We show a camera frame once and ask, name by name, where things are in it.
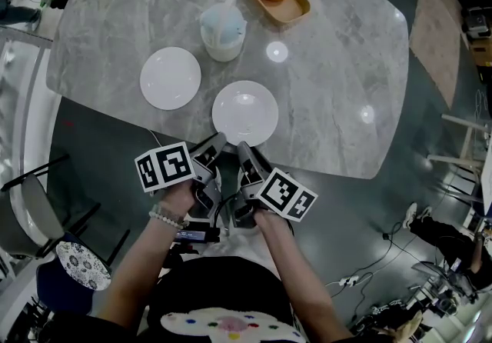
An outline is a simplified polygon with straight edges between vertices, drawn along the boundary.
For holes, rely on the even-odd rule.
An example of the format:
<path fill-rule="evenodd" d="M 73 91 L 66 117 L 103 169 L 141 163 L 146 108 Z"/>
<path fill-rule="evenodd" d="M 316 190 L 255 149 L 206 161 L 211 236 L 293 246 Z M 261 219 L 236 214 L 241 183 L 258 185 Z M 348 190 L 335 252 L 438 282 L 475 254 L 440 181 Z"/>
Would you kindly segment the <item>person's black patched top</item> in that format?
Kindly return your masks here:
<path fill-rule="evenodd" d="M 181 263 L 160 278 L 148 307 L 148 327 L 141 333 L 60 312 L 48 343 L 306 343 L 280 278 L 237 256 Z"/>

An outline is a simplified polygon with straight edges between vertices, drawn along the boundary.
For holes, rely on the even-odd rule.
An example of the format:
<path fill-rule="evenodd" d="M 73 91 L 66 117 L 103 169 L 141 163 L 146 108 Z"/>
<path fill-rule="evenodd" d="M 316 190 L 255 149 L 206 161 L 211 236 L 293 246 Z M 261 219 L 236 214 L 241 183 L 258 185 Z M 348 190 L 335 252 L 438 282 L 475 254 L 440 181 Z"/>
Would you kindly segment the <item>cardboard box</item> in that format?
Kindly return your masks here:
<path fill-rule="evenodd" d="M 476 66 L 492 67 L 492 37 L 473 40 L 469 46 Z"/>

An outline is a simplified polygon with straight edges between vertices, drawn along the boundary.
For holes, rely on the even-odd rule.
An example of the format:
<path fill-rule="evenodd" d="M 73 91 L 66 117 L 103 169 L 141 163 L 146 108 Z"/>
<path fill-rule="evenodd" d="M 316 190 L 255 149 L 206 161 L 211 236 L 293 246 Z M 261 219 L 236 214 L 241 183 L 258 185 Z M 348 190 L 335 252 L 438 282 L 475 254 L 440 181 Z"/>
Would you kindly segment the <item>white pitcher blue lid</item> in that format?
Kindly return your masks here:
<path fill-rule="evenodd" d="M 247 21 L 236 4 L 237 0 L 216 3 L 199 18 L 205 49 L 217 62 L 230 62 L 241 52 Z"/>

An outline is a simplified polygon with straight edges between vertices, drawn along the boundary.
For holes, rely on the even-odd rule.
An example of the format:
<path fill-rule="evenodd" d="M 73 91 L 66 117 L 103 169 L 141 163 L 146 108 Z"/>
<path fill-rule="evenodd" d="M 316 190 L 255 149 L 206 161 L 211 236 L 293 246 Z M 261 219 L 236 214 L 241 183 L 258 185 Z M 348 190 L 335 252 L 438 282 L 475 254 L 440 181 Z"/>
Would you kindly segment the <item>silver suitcase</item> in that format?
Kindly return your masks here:
<path fill-rule="evenodd" d="M 492 7 L 471 7 L 461 11 L 462 31 L 468 38 L 481 39 L 492 36 L 492 27 L 486 16 L 488 10 L 492 10 Z"/>

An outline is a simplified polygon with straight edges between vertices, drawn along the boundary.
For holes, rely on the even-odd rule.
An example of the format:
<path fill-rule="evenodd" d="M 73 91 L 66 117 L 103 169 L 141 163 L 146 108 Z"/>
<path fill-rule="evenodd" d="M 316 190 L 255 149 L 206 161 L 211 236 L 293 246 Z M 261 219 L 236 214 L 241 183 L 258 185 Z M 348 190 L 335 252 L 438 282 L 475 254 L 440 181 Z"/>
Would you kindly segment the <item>person's left hand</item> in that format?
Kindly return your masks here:
<path fill-rule="evenodd" d="M 191 186 L 192 180 L 187 180 L 166 188 L 158 204 L 173 216 L 184 218 L 195 205 Z"/>

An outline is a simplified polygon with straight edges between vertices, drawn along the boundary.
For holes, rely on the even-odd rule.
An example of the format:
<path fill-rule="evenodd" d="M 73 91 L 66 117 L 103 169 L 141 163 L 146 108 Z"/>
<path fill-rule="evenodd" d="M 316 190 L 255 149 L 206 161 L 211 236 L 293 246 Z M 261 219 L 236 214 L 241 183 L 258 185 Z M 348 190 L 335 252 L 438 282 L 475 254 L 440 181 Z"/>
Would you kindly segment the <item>blue stool floral seat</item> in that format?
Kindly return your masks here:
<path fill-rule="evenodd" d="M 110 283 L 105 263 L 68 232 L 55 246 L 55 257 L 36 271 L 38 299 L 54 313 L 89 314 L 94 293 Z"/>

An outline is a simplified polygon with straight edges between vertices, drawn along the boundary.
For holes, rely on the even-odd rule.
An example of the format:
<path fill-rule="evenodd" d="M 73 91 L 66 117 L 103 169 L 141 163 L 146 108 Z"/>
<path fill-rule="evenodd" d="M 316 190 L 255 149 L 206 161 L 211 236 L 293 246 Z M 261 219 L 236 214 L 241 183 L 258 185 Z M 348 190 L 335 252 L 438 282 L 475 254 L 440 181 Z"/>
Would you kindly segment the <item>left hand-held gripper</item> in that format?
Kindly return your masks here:
<path fill-rule="evenodd" d="M 227 144 L 224 132 L 216 132 L 188 151 L 184 142 L 153 148 L 135 158 L 142 190 L 146 193 L 164 190 L 171 185 L 191 180 L 195 206 L 191 218 L 211 218 L 221 201 L 215 159 Z"/>

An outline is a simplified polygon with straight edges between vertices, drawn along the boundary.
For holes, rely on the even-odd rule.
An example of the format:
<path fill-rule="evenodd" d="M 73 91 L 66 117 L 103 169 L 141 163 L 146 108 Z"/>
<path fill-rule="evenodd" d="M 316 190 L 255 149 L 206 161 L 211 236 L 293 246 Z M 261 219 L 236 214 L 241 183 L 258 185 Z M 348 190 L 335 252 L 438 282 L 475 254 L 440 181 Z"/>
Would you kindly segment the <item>white side table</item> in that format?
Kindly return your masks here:
<path fill-rule="evenodd" d="M 481 188 L 481 197 L 475 198 L 476 202 L 480 202 L 484 206 L 484 217 L 492 216 L 492 128 L 453 115 L 442 114 L 441 117 L 445 121 L 461 125 L 467 129 L 460 155 L 458 157 L 428 155 L 427 160 L 445 162 L 459 168 L 469 168 Z M 476 160 L 470 150 L 473 136 L 477 133 L 483 135 L 487 146 L 486 155 L 482 160 Z"/>

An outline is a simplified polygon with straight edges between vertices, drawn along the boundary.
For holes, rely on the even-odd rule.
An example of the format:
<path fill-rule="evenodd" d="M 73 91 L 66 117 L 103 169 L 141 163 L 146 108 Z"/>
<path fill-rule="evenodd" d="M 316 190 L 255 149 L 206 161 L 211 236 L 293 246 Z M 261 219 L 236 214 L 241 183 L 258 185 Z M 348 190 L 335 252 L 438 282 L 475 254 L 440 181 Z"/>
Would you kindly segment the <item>beige rug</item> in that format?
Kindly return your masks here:
<path fill-rule="evenodd" d="M 460 61 L 458 0 L 417 0 L 410 48 L 434 81 L 448 107 L 454 100 Z"/>

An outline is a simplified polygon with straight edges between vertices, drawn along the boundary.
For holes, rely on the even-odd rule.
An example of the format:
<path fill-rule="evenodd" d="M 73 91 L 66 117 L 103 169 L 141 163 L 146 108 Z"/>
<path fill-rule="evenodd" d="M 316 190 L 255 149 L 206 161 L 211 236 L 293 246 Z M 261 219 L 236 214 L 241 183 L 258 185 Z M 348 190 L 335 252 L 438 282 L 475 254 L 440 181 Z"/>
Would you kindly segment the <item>black waist-mounted device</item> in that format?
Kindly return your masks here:
<path fill-rule="evenodd" d="M 188 225 L 177 232 L 175 242 L 218 243 L 220 233 L 220 228 L 214 227 L 209 221 L 188 221 Z"/>

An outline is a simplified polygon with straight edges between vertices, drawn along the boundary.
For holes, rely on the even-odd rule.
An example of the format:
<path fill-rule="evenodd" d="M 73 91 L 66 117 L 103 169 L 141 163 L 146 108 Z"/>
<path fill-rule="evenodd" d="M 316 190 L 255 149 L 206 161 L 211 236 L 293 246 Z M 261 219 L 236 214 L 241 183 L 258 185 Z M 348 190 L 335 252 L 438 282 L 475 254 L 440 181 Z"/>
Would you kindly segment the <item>white plate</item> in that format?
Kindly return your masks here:
<path fill-rule="evenodd" d="M 183 48 L 159 49 L 141 69 L 141 92 L 149 104 L 161 110 L 185 106 L 196 95 L 200 84 L 198 60 Z"/>
<path fill-rule="evenodd" d="M 278 105 L 263 85 L 237 81 L 219 91 L 212 106 L 212 121 L 228 143 L 246 142 L 251 147 L 266 142 L 278 124 Z"/>

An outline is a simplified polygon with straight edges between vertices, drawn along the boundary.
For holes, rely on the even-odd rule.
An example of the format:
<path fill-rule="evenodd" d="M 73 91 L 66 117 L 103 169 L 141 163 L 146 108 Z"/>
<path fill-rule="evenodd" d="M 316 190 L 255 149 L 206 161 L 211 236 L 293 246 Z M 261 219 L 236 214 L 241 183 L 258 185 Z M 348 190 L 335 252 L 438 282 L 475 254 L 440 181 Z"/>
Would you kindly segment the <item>person's right forearm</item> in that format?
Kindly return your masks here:
<path fill-rule="evenodd" d="M 301 253 L 288 223 L 273 212 L 254 213 L 292 308 L 311 343 L 333 343 L 353 335 L 340 322 L 324 284 Z"/>

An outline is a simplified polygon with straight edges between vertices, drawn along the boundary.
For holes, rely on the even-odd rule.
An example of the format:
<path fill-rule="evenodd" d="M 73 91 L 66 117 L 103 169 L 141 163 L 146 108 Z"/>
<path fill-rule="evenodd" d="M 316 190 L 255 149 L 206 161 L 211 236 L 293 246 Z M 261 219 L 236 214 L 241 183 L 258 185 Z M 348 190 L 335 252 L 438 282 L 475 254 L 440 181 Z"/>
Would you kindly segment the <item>person's left forearm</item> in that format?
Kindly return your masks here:
<path fill-rule="evenodd" d="M 111 279 L 97 317 L 136 331 L 178 229 L 151 218 Z"/>

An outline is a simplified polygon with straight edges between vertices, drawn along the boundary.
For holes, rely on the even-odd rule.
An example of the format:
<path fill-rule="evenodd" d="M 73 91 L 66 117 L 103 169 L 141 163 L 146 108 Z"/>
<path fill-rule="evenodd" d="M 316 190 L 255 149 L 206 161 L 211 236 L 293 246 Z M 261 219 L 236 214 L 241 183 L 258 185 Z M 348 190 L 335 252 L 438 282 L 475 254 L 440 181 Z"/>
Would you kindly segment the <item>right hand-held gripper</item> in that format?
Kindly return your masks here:
<path fill-rule="evenodd" d="M 288 173 L 275 168 L 256 148 L 241 141 L 238 146 L 241 172 L 231 218 L 236 228 L 253 228 L 253 214 L 265 209 L 288 221 L 300 222 L 318 195 Z"/>

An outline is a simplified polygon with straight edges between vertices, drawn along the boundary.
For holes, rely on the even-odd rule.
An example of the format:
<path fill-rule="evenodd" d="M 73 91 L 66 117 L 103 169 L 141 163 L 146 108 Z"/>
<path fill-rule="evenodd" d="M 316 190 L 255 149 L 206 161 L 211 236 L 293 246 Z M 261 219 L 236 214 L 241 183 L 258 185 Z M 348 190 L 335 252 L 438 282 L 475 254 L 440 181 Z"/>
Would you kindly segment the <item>grey black folding chair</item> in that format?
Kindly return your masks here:
<path fill-rule="evenodd" d="M 51 166 L 68 159 L 70 159 L 70 155 L 65 154 L 12 179 L 0 188 L 0 195 L 6 196 L 14 187 L 18 185 L 21 187 L 22 201 L 28 213 L 39 231 L 48 238 L 43 246 L 35 244 L 28 235 L 24 238 L 21 238 L 20 235 L 9 235 L 8 238 L 0 238 L 1 245 L 4 246 L 4 249 L 9 254 L 40 259 L 55 250 L 58 243 L 62 241 L 82 243 L 80 235 L 87 229 L 89 219 L 95 215 L 101 205 L 99 203 L 95 204 L 76 222 L 66 228 L 58 220 L 47 193 L 38 180 L 40 176 L 48 174 Z"/>

